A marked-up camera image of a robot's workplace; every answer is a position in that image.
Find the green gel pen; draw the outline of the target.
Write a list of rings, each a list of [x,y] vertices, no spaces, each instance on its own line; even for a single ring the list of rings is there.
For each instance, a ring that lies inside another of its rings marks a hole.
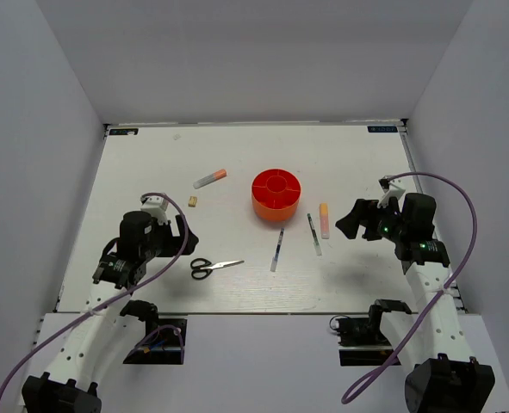
[[[311,234],[312,234],[312,237],[313,237],[313,246],[314,246],[314,249],[315,249],[315,252],[316,252],[316,256],[322,256],[322,250],[321,250],[321,247],[320,247],[320,242],[319,242],[319,239],[317,237],[317,232],[315,230],[313,219],[312,219],[312,216],[311,216],[310,213],[307,213],[307,221],[308,221],[308,224],[309,224],[309,227],[310,227],[310,231],[311,231]]]

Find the orange-capped highlighter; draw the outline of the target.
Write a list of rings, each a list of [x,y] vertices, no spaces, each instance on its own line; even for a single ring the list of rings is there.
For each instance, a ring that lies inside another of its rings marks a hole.
[[[214,173],[212,174],[209,174],[208,176],[204,176],[203,178],[195,181],[193,183],[193,188],[194,189],[199,189],[199,188],[202,188],[204,186],[207,186],[208,184],[210,183],[213,183],[213,182],[216,182],[224,177],[227,176],[227,171],[222,169],[222,170],[217,170],[215,171]]]

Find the blue gel pen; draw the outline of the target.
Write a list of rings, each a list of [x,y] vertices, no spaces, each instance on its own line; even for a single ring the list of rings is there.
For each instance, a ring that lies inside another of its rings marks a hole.
[[[285,231],[285,229],[282,227],[279,232],[279,237],[278,237],[277,244],[276,244],[276,251],[272,257],[272,261],[271,261],[271,265],[270,265],[271,272],[276,272],[276,267],[278,264],[278,259],[279,259],[280,251],[281,251],[281,247],[282,247],[284,231]]]

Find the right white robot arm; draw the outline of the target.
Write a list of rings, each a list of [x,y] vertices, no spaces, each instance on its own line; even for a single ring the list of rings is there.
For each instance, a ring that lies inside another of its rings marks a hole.
[[[450,288],[450,259],[444,244],[434,237],[436,201],[409,193],[402,203],[356,200],[352,210],[336,222],[349,239],[387,239],[411,287],[418,312],[412,317],[406,304],[382,300],[370,312],[369,336],[389,342],[392,354],[358,379],[343,395],[349,404],[368,389],[384,370],[399,362],[406,370],[404,397],[410,412],[481,412],[495,384],[493,369],[481,364],[466,339]]]

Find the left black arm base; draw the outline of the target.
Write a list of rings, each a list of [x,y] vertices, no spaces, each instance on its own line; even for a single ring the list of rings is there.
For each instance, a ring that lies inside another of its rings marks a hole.
[[[146,328],[145,337],[124,359],[125,365],[181,366],[184,363],[187,318],[161,317]]]

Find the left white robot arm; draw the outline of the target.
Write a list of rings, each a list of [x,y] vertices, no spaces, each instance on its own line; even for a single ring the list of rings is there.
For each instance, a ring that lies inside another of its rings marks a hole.
[[[176,223],[174,234],[161,206],[144,206],[123,215],[118,236],[106,244],[99,258],[84,309],[36,347],[42,350],[65,337],[47,369],[26,378],[22,386],[26,411],[101,411],[97,388],[102,378],[134,346],[153,342],[160,333],[158,307],[133,298],[154,280],[146,274],[148,263],[190,256],[199,242],[182,214],[176,216]]]

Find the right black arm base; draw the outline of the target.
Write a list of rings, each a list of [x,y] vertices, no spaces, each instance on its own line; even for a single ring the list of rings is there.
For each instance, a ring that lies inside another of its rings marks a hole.
[[[384,335],[371,327],[368,317],[337,315],[330,319],[329,330],[338,338],[341,367],[379,367],[393,352]]]

